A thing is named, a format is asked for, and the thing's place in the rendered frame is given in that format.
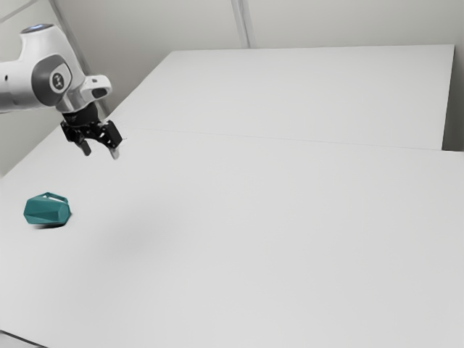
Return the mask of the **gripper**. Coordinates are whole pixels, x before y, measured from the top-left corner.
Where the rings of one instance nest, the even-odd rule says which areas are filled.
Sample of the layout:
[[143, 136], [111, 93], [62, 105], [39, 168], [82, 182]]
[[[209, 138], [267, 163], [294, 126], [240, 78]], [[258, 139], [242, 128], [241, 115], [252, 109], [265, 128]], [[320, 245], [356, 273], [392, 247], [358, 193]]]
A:
[[109, 120], [102, 123], [95, 102], [91, 102], [77, 112], [62, 113], [61, 127], [65, 138], [73, 142], [87, 157], [91, 154], [87, 138], [97, 140], [106, 146], [114, 160], [120, 156], [119, 146], [123, 141], [117, 126]]

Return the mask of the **teal faceted mug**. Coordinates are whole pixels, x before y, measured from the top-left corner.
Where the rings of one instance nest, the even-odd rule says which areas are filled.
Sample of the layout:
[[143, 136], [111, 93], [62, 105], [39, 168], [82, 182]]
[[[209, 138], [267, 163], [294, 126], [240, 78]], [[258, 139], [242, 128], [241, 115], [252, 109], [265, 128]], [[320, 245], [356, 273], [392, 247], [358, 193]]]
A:
[[46, 192], [26, 201], [23, 216], [31, 225], [65, 225], [71, 211], [68, 199]]

